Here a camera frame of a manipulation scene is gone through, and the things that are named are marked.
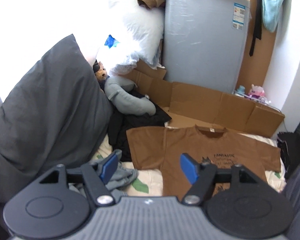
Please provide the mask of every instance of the refrigerator label sticker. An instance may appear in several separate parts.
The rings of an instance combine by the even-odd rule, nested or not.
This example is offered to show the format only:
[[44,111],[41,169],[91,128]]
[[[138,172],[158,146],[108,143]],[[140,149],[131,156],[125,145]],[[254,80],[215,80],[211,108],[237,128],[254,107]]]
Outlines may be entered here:
[[234,12],[233,12],[233,18],[232,18],[232,27],[237,30],[242,30],[243,24],[244,24],[244,14],[246,11],[246,7],[234,3]]

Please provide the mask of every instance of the pink toy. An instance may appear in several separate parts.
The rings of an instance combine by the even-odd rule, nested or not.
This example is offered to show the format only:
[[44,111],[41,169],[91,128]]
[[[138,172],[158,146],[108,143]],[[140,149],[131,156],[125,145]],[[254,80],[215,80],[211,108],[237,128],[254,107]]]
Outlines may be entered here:
[[251,89],[248,93],[248,96],[253,100],[254,98],[258,99],[258,102],[264,103],[266,105],[271,104],[271,101],[268,101],[266,98],[265,91],[263,90],[263,87],[251,85]]
[[259,97],[265,97],[265,91],[263,90],[262,87],[251,85],[251,89],[248,94],[249,97],[251,98],[259,98]]

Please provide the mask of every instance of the flattened cardboard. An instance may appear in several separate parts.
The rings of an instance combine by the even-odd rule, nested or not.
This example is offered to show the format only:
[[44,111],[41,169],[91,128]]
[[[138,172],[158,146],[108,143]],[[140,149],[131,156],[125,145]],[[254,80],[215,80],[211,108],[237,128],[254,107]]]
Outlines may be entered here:
[[153,79],[150,89],[148,91],[148,96],[157,105],[161,107],[169,107],[172,94],[172,83],[161,80]]
[[201,127],[208,127],[208,128],[215,128],[215,129],[222,129],[223,127],[217,124],[204,122],[201,120],[193,119],[190,117],[186,117],[180,114],[174,114],[172,112],[166,111],[168,115],[172,118],[172,120],[169,122],[170,127],[176,127],[176,128],[186,128],[190,126],[201,126]]
[[169,111],[208,123],[214,123],[222,92],[199,86],[172,83]]
[[284,114],[273,108],[256,104],[244,131],[270,138],[284,120]]
[[123,75],[123,77],[134,81],[137,85],[137,91],[140,94],[143,94],[143,95],[148,94],[148,91],[150,89],[153,78],[151,78],[139,71],[136,71],[136,70],[133,70],[126,75]]
[[255,103],[252,100],[223,93],[218,116],[214,120],[223,127],[244,131]]
[[135,68],[135,70],[149,77],[158,78],[158,79],[163,79],[165,74],[167,73],[167,71],[163,68],[157,68],[157,70],[150,68],[148,64],[142,60],[139,60],[137,62],[137,67]]
[[172,127],[220,128],[270,138],[284,119],[275,109],[252,100],[180,82],[152,78],[137,70],[124,77],[133,80],[137,91],[149,95],[171,117]]

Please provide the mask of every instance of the stuffed animal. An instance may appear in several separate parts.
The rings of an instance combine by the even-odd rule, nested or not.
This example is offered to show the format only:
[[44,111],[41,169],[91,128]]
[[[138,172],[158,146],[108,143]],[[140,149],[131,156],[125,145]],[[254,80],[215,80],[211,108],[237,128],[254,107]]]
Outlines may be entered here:
[[263,87],[255,86],[252,84],[248,96],[258,99],[259,97],[265,96],[265,91],[263,90]]
[[271,101],[268,101],[268,99],[266,98],[266,94],[263,90],[263,87],[255,86],[252,84],[248,96],[251,99],[258,99],[258,102],[264,103],[266,105],[271,104]]
[[107,70],[103,67],[103,64],[99,61],[96,61],[93,64],[93,71],[94,74],[99,82],[100,88],[104,91],[105,90],[105,82],[107,80],[108,73]]

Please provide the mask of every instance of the teddy bear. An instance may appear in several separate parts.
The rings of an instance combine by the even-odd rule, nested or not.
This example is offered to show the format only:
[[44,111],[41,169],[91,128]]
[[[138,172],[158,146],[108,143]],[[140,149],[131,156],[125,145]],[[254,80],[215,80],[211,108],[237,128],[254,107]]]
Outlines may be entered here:
[[108,76],[107,70],[104,68],[103,64],[101,63],[101,61],[96,61],[93,64],[93,71],[94,74],[99,82],[100,88],[104,91],[105,90],[105,83]]

